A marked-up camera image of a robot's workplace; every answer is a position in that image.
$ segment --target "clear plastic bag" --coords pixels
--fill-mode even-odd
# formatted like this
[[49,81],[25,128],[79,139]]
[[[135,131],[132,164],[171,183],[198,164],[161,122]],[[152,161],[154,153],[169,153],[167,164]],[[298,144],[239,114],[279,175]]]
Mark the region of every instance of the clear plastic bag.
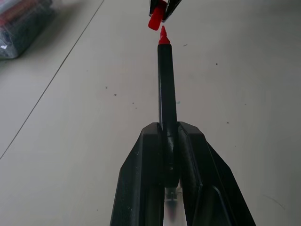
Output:
[[0,0],[0,59],[18,57],[51,18],[60,0]]

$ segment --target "red marker cap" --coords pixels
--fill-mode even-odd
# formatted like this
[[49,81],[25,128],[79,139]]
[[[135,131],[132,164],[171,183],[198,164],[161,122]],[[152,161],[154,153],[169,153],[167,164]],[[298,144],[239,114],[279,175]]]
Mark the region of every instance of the red marker cap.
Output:
[[168,45],[168,44],[170,44],[170,40],[167,37],[165,27],[162,26],[161,33],[160,33],[159,45]]
[[163,0],[159,0],[159,4],[155,8],[154,12],[152,13],[149,21],[149,28],[157,31],[160,27],[161,21],[164,17],[166,11],[167,3]]

